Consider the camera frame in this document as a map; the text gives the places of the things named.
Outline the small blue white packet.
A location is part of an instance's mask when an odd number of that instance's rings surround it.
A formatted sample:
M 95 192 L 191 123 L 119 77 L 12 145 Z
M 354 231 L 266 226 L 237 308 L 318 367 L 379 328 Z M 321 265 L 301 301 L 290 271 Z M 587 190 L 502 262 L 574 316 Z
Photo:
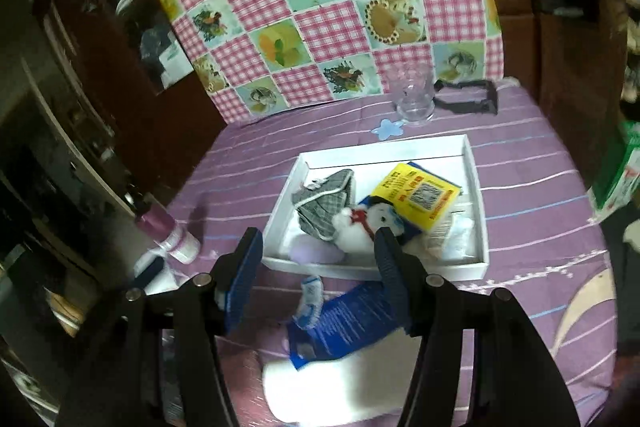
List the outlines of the small blue white packet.
M 307 277 L 300 283 L 300 300 L 293 321 L 299 329 L 313 329 L 320 319 L 324 297 L 320 277 Z

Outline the lilac soft pillow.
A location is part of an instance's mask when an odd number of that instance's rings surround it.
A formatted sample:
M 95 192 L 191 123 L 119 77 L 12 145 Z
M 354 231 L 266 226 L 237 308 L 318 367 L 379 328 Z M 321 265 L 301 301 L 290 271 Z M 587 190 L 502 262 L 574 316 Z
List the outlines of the lilac soft pillow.
M 345 259 L 343 251 L 333 243 L 307 234 L 292 239 L 288 254 L 299 265 L 337 265 Z

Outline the white foam block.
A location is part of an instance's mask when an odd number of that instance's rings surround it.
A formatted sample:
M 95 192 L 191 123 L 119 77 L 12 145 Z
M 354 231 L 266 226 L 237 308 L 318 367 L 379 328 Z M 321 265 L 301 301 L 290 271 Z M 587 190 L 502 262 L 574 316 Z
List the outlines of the white foam block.
M 398 412 L 405 404 L 420 340 L 402 329 L 346 357 L 269 362 L 262 387 L 273 416 L 285 424 L 339 426 Z

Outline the blue plastic packet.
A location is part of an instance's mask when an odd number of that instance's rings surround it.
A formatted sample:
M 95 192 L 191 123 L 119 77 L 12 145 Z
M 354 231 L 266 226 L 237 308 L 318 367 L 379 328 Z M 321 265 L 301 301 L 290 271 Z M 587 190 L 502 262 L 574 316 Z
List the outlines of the blue plastic packet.
M 294 369 L 312 362 L 335 361 L 369 347 L 398 329 L 380 282 L 364 282 L 326 300 L 313 329 L 288 323 L 288 356 Z

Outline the grey plaid fabric pouch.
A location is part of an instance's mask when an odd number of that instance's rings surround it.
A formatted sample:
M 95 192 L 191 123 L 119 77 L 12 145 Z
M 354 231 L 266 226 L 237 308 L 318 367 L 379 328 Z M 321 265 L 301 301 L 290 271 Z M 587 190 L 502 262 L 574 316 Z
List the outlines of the grey plaid fabric pouch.
M 342 169 L 303 185 L 292 195 L 299 228 L 316 239 L 332 242 L 336 235 L 333 217 L 352 205 L 353 191 L 352 169 Z

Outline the clear packet with contents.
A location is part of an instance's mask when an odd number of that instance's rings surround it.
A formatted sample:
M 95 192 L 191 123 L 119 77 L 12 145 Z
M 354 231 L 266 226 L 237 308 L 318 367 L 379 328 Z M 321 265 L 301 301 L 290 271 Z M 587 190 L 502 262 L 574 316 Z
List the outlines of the clear packet with contents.
M 458 262 L 471 258 L 468 248 L 474 220 L 465 207 L 450 210 L 431 231 L 423 233 L 416 252 L 420 257 L 439 262 Z

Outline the white plush snowman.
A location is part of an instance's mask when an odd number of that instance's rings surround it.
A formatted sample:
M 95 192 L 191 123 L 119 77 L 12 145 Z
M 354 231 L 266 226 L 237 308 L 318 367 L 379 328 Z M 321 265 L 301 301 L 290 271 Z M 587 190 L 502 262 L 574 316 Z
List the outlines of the white plush snowman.
M 375 234 L 389 228 L 395 237 L 405 235 L 405 223 L 387 199 L 372 196 L 367 205 L 345 207 L 333 216 L 333 243 L 345 254 L 372 254 Z

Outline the yellow tissue pack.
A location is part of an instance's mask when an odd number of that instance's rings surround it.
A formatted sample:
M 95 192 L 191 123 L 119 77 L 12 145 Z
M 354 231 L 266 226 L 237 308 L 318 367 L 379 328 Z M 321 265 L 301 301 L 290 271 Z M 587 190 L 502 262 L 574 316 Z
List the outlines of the yellow tissue pack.
M 446 216 L 461 192 L 460 185 L 414 162 L 401 162 L 375 187 L 369 200 L 387 200 L 402 219 L 427 232 Z

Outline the white face mask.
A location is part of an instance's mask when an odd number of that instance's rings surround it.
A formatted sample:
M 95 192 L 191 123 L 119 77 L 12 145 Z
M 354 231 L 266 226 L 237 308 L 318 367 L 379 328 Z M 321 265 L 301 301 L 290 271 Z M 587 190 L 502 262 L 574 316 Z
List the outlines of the white face mask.
M 128 286 L 139 288 L 151 296 L 174 291 L 187 279 L 183 273 L 172 269 L 166 257 L 158 251 L 147 251 L 134 265 Z

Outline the purple lidded bottle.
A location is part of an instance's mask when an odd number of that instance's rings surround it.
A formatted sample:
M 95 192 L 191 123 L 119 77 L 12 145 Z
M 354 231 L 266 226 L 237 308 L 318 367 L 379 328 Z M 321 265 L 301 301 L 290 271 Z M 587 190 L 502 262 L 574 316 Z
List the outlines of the purple lidded bottle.
M 136 225 L 165 255 L 183 265 L 190 265 L 200 254 L 200 241 L 156 202 L 142 202 L 136 211 Z

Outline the purple striped tablecloth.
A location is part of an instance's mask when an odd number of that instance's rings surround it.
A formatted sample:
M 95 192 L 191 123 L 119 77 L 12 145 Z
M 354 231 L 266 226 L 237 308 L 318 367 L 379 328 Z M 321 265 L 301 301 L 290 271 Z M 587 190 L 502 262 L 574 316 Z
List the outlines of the purple striped tablecloth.
M 470 285 L 505 287 L 555 352 L 582 421 L 604 406 L 616 353 L 616 306 L 589 298 L 610 258 L 591 219 L 582 178 L 537 104 L 515 80 L 497 84 L 497 115 L 438 110 L 422 126 L 401 124 L 388 95 L 296 108 L 224 129 L 169 212 L 201 239 L 193 263 L 171 263 L 178 281 L 212 269 L 249 227 L 263 228 L 299 154 L 465 135 L 480 178 L 490 265 Z

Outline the green white carton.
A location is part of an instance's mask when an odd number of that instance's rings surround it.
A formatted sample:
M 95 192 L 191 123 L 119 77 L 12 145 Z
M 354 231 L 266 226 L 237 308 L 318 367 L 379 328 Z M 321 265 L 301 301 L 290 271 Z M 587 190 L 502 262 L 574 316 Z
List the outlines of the green white carton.
M 602 222 L 631 201 L 639 188 L 639 124 L 623 120 L 603 156 L 588 196 L 592 222 Z

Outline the white shallow box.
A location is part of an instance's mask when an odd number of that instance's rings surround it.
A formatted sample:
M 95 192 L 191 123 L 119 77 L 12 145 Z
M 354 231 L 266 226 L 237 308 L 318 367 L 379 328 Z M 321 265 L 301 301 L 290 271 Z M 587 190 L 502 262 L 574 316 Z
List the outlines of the white shallow box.
M 376 280 L 374 236 L 387 229 L 427 271 L 484 277 L 488 233 L 464 134 L 300 154 L 264 233 L 271 270 Z

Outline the clear drinking glass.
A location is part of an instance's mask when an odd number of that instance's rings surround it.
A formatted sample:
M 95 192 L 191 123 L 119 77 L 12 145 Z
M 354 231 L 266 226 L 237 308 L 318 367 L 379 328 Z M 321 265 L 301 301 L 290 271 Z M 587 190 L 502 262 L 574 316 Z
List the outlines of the clear drinking glass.
M 397 114 L 407 124 L 427 122 L 435 110 L 433 71 L 421 62 L 394 64 L 385 72 Z

